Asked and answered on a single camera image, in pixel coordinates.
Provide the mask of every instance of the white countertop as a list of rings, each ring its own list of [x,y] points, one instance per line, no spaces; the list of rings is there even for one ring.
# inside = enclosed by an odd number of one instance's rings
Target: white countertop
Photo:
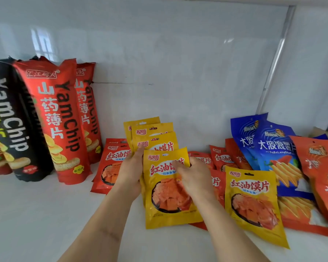
[[[94,173],[97,166],[92,165]],[[36,183],[0,176],[0,261],[56,261],[104,197],[90,192],[94,175],[70,186],[59,183],[56,174]],[[272,262],[328,261],[328,237],[286,229],[287,250],[246,234]],[[208,232],[190,225],[146,230],[142,200],[134,201],[119,261],[215,260]]]

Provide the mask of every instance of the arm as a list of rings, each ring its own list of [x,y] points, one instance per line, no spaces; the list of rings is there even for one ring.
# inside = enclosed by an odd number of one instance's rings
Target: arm
[[[141,192],[142,156],[140,148],[123,161],[114,187],[59,262],[117,261],[131,204]]]
[[[174,167],[181,174],[186,191],[203,217],[218,260],[269,262],[215,198],[210,171],[206,164],[195,157],[190,157],[190,162],[190,168],[178,162],[174,162]]]

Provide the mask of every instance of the hand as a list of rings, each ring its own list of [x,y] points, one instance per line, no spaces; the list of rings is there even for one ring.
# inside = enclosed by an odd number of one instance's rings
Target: hand
[[[216,199],[209,168],[201,160],[190,157],[191,167],[185,167],[173,161],[173,167],[182,176],[182,183],[193,201],[200,199]]]
[[[140,177],[143,172],[143,151],[141,146],[133,156],[129,155],[121,164],[113,189],[127,193],[135,200],[141,193]]]

